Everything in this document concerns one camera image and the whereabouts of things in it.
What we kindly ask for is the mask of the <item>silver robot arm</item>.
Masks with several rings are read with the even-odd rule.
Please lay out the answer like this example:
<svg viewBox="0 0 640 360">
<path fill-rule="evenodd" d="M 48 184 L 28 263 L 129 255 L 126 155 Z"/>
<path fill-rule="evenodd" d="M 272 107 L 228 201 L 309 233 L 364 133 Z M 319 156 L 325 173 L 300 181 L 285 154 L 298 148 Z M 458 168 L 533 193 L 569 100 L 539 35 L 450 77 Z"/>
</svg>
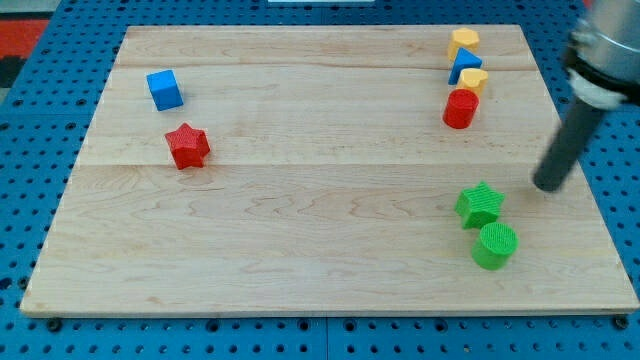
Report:
<svg viewBox="0 0 640 360">
<path fill-rule="evenodd" d="M 639 0 L 592 0 L 569 34 L 565 68 L 573 93 L 613 110 L 639 103 Z"/>
</svg>

